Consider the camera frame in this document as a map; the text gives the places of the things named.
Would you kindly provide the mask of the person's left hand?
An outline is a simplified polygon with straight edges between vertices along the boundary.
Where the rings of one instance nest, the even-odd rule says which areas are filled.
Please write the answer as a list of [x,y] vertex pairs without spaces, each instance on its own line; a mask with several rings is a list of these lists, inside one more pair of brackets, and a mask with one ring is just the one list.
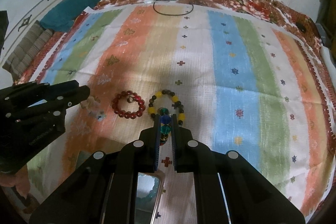
[[26,199],[31,189],[27,166],[15,174],[1,172],[0,183],[4,187],[15,187],[19,195]]

